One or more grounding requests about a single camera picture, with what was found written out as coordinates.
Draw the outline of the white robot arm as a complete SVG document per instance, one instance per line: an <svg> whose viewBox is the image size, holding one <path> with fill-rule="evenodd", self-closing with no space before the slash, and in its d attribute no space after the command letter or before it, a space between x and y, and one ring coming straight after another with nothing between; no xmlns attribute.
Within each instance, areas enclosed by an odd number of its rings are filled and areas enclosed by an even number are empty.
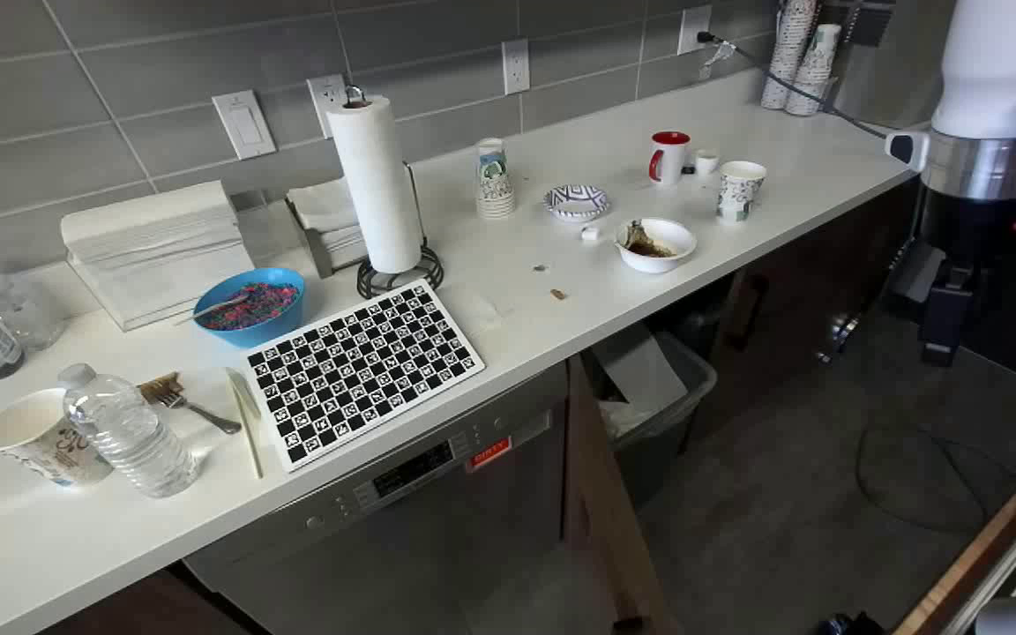
<svg viewBox="0 0 1016 635"><path fill-rule="evenodd" d="M932 124L882 148L935 193L1016 201L1016 0L955 0Z"/></svg>

